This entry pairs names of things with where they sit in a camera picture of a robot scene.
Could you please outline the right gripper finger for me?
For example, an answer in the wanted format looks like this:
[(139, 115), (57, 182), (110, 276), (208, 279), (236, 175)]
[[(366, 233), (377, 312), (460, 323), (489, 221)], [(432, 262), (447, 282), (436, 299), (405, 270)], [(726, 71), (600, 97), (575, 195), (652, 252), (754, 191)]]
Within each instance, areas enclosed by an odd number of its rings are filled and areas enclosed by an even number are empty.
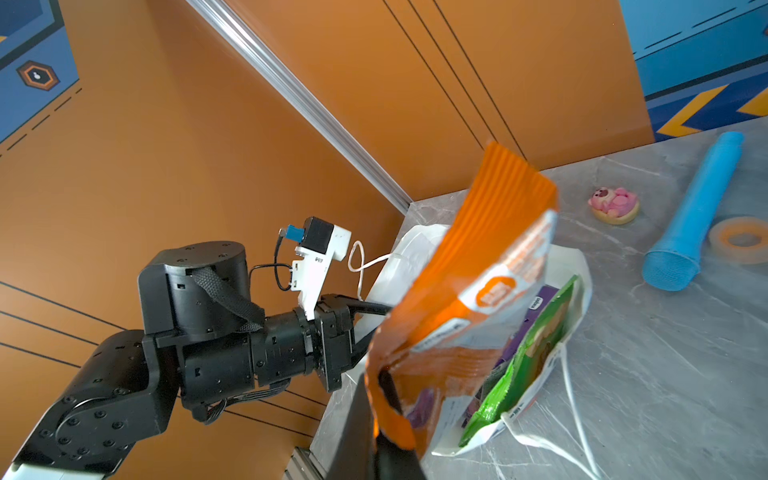
[(401, 450), (374, 433), (364, 377), (358, 382), (340, 442), (326, 479), (425, 479), (414, 451)]

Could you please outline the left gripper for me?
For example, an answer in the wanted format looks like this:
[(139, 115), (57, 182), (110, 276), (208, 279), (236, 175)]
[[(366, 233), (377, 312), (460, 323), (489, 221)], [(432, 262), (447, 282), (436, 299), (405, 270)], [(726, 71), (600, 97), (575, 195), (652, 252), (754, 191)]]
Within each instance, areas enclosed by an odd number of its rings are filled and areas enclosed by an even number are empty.
[(355, 333), (357, 315), (385, 317), (387, 305), (344, 295), (324, 295), (313, 319), (294, 310), (266, 319), (251, 335), (253, 372), (261, 387), (281, 385), (313, 372), (328, 392), (341, 388), (343, 373), (357, 366), (373, 338)]

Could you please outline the orange Fox's fruits candy bag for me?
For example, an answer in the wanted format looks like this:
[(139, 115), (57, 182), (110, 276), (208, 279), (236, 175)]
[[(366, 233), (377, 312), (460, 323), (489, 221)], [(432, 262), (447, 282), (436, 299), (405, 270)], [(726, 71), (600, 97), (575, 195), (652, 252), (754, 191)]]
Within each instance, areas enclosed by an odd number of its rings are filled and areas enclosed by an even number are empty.
[(557, 202), (551, 180), (487, 146), (453, 224), (372, 340), (375, 439), (423, 456), (460, 423), (542, 286)]

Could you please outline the white floral paper bag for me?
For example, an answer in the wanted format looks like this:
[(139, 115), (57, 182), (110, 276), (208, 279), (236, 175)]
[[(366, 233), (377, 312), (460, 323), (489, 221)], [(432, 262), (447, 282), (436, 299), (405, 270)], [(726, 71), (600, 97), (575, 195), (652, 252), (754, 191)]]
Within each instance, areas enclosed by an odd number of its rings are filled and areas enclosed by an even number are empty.
[(379, 478), (511, 430), (564, 362), (592, 281), (579, 250), (553, 244), (555, 223), (547, 212), (508, 247), (457, 245), (445, 225), (397, 244), (372, 290), (393, 312), (373, 329), (361, 379)]

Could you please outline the green Lays chips bag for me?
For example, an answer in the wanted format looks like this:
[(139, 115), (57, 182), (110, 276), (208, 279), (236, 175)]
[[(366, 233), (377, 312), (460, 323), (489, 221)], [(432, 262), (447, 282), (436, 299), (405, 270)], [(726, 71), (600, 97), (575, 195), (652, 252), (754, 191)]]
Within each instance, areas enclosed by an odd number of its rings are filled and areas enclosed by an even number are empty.
[(515, 407), (542, 373), (547, 357), (567, 333), (567, 312), (580, 283), (578, 275), (571, 276), (527, 332), (512, 359), (492, 369), (465, 412), (460, 447)]

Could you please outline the purple Fox's candy bag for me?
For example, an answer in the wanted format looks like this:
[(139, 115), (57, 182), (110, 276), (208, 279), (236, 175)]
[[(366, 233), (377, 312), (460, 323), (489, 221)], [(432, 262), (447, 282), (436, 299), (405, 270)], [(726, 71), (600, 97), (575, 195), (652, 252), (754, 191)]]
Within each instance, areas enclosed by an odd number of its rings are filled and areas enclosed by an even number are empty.
[(527, 332), (530, 330), (530, 328), (536, 322), (536, 320), (541, 315), (543, 310), (552, 301), (552, 299), (557, 293), (558, 293), (558, 289), (551, 285), (544, 285), (541, 287), (541, 289), (538, 291), (537, 295), (535, 296), (533, 302), (529, 306), (524, 316), (523, 323), (521, 324), (517, 332), (510, 337), (504, 350), (502, 351), (501, 356), (496, 361), (494, 367), (503, 365), (512, 359), (514, 354), (517, 352), (520, 344), (522, 343), (523, 339), (525, 338)]

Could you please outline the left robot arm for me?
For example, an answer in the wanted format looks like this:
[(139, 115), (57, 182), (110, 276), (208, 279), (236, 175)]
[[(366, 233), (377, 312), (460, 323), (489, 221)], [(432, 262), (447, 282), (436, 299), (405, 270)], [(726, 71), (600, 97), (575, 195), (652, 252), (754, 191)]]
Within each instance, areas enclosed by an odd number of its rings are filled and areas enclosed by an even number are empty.
[(139, 330), (104, 340), (45, 412), (9, 479), (105, 479), (135, 444), (164, 433), (176, 404), (203, 423), (236, 404), (317, 374), (326, 390), (363, 358), (359, 314), (386, 305), (325, 295), (269, 316), (252, 302), (243, 245), (212, 241), (160, 252), (140, 273)]

